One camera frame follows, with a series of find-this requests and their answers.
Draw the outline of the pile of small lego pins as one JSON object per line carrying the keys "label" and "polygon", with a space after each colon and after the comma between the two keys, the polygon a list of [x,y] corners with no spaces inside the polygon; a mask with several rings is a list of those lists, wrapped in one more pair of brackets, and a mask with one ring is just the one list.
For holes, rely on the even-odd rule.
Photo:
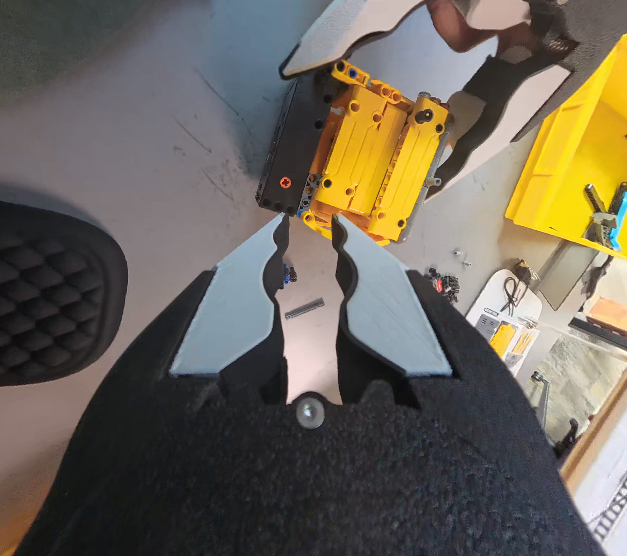
{"label": "pile of small lego pins", "polygon": [[450,303],[458,303],[460,291],[458,278],[449,274],[441,274],[434,267],[430,267],[425,276],[429,279],[434,289]]}

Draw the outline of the lego sticker sheet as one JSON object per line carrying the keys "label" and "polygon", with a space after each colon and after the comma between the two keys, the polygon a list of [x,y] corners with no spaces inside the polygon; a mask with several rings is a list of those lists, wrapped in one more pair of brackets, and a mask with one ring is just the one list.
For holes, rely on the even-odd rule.
{"label": "lego sticker sheet", "polygon": [[520,371],[540,333],[536,319],[510,317],[490,308],[482,310],[475,328],[513,375]]}

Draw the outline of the black curved tool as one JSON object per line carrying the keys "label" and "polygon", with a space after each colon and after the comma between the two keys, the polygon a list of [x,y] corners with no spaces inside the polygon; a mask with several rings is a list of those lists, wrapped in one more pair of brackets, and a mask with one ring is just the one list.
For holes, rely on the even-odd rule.
{"label": "black curved tool", "polygon": [[589,300],[592,298],[593,294],[596,292],[599,282],[602,278],[607,275],[607,271],[613,262],[614,257],[608,255],[605,261],[599,265],[591,268],[586,278],[584,279],[583,290],[582,293],[585,295],[585,300]]}

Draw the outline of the light blue lego piece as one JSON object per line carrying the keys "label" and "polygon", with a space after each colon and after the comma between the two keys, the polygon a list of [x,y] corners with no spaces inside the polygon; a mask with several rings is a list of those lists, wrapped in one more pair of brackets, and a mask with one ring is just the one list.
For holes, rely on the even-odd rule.
{"label": "light blue lego piece", "polygon": [[626,218],[626,184],[621,184],[617,189],[609,212],[615,216],[615,224],[609,229],[608,244],[615,251],[621,251],[618,238]]}

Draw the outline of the person's left hand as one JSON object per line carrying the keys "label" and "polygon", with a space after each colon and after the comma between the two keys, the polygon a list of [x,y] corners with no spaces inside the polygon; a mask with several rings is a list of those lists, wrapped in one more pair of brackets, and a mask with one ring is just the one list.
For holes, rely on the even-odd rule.
{"label": "person's left hand", "polygon": [[455,52],[467,52],[492,37],[498,38],[497,57],[514,47],[523,47],[531,54],[542,49],[539,39],[525,22],[504,30],[482,30],[469,26],[452,0],[432,0],[426,6],[438,35]]}

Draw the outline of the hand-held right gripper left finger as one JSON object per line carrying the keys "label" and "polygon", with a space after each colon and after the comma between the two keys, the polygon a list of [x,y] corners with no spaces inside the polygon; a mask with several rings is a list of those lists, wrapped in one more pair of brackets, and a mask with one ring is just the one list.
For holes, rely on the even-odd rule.
{"label": "hand-held right gripper left finger", "polygon": [[288,215],[277,215],[215,265],[171,376],[213,377],[270,337],[285,278],[289,222]]}

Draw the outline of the yellow plastic bin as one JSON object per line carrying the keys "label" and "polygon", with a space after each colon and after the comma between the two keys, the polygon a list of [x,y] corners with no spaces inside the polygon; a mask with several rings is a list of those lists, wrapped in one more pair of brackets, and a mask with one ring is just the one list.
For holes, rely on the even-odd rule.
{"label": "yellow plastic bin", "polygon": [[600,67],[542,123],[505,218],[515,225],[626,258],[608,244],[615,216],[593,214],[584,187],[593,184],[607,211],[626,184],[626,35]]}

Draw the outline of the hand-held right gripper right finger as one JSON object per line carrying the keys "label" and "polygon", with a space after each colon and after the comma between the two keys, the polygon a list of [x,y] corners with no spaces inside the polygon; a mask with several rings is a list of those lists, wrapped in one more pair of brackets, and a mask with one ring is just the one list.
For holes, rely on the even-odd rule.
{"label": "hand-held right gripper right finger", "polygon": [[349,337],[406,377],[452,376],[409,269],[343,215],[333,217],[332,241]]}

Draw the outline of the dark grey lego axle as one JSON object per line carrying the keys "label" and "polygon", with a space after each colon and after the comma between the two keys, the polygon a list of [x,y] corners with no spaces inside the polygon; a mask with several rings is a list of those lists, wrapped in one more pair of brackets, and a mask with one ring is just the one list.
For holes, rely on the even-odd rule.
{"label": "dark grey lego axle", "polygon": [[285,313],[285,319],[286,320],[291,320],[297,317],[301,317],[303,315],[306,315],[312,311],[315,311],[316,309],[320,309],[322,307],[325,306],[325,302],[322,298],[318,298],[314,301],[310,301],[306,304],[303,304],[293,310],[290,310],[288,312]]}

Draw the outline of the dark flat panel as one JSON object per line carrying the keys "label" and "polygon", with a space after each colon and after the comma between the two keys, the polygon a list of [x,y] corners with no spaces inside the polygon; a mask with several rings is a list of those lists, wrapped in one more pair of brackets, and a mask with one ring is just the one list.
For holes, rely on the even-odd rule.
{"label": "dark flat panel", "polygon": [[539,269],[532,290],[548,313],[574,317],[585,302],[591,271],[605,260],[602,251],[561,240]]}

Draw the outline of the yellow lego vehicle model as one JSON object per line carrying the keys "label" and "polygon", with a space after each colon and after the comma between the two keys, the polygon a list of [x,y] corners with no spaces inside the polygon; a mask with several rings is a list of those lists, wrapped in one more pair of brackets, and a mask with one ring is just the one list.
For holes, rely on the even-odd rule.
{"label": "yellow lego vehicle model", "polygon": [[331,239],[342,215],[380,246],[400,244],[448,142],[450,106],[415,100],[345,60],[296,78],[256,188],[259,207]]}

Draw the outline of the black lego beam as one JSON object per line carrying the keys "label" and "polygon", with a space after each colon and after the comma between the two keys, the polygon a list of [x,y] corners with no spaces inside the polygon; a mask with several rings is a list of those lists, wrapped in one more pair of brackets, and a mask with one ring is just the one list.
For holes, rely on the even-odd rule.
{"label": "black lego beam", "polygon": [[584,187],[584,193],[591,204],[593,214],[609,214],[593,184],[587,184]]}

